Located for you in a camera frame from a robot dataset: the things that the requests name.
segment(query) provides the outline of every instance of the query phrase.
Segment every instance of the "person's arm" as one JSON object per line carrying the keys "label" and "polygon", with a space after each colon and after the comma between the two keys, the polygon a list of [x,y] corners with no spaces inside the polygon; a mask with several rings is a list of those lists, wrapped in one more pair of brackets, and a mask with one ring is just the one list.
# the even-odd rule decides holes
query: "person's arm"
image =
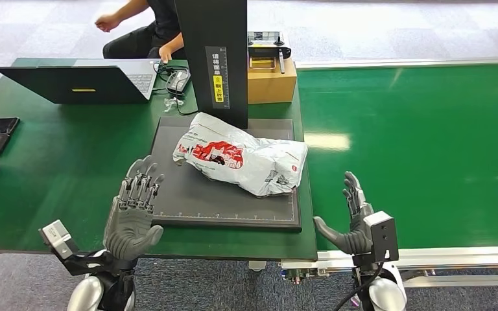
{"label": "person's arm", "polygon": [[172,54],[184,47],[184,40],[182,39],[182,32],[174,37],[171,41],[160,47],[160,58],[163,63],[172,60]]}
{"label": "person's arm", "polygon": [[96,27],[101,31],[110,32],[110,30],[119,26],[122,21],[144,12],[148,7],[146,0],[130,0],[115,13],[102,15],[96,20]]}

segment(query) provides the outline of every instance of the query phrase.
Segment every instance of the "white plastic bag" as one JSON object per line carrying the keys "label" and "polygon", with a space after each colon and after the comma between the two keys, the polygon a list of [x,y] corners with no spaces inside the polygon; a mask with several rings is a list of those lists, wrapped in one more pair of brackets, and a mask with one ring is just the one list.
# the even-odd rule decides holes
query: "white plastic bag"
{"label": "white plastic bag", "polygon": [[169,111],[173,110],[174,108],[176,108],[177,106],[181,107],[182,105],[184,105],[184,101],[180,100],[176,97],[165,98],[163,100],[163,103],[165,104],[165,110],[163,110],[163,112],[169,112]]}
{"label": "white plastic bag", "polygon": [[255,138],[198,113],[172,153],[211,179],[234,183],[256,196],[289,193],[298,187],[308,147],[299,141]]}

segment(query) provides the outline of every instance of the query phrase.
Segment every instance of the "brown box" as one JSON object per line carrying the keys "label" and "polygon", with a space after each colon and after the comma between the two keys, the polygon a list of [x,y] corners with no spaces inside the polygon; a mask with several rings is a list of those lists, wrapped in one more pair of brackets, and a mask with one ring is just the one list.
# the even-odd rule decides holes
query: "brown box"
{"label": "brown box", "polygon": [[295,64],[285,60],[285,74],[279,71],[279,62],[275,69],[251,69],[247,72],[247,95],[249,104],[271,102],[290,102],[293,99],[297,72]]}

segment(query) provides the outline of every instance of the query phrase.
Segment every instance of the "table edge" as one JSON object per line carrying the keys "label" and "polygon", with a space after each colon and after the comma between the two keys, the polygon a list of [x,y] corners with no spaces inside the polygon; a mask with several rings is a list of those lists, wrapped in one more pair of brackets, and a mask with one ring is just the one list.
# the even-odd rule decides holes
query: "table edge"
{"label": "table edge", "polygon": [[[400,249],[398,269],[498,268],[498,246],[475,248]],[[282,260],[283,269],[327,269],[348,271],[354,267],[352,256],[341,251],[319,251],[318,261]]]}
{"label": "table edge", "polygon": [[450,65],[498,64],[498,58],[468,59],[384,59],[384,60],[346,60],[339,62],[296,62],[297,70],[337,69],[337,68],[377,68],[377,67],[441,67]]}

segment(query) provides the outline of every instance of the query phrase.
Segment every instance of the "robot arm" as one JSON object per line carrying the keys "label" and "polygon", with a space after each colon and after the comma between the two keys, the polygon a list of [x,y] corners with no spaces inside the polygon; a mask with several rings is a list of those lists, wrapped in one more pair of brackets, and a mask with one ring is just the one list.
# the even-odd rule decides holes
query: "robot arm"
{"label": "robot arm", "polygon": [[68,311],[124,311],[134,308],[134,268],[138,257],[159,242],[163,228],[152,227],[154,204],[163,181],[151,156],[136,160],[121,182],[104,230],[106,248],[81,254],[57,220],[40,229],[45,244],[71,275],[87,274],[73,291]]}
{"label": "robot arm", "polygon": [[341,301],[335,310],[357,294],[364,311],[404,311],[407,301],[400,273],[391,261],[398,260],[396,227],[385,212],[375,213],[366,202],[359,180],[345,173],[344,184],[350,214],[350,231],[339,233],[328,227],[321,217],[314,224],[326,239],[339,250],[353,255],[356,289]]}

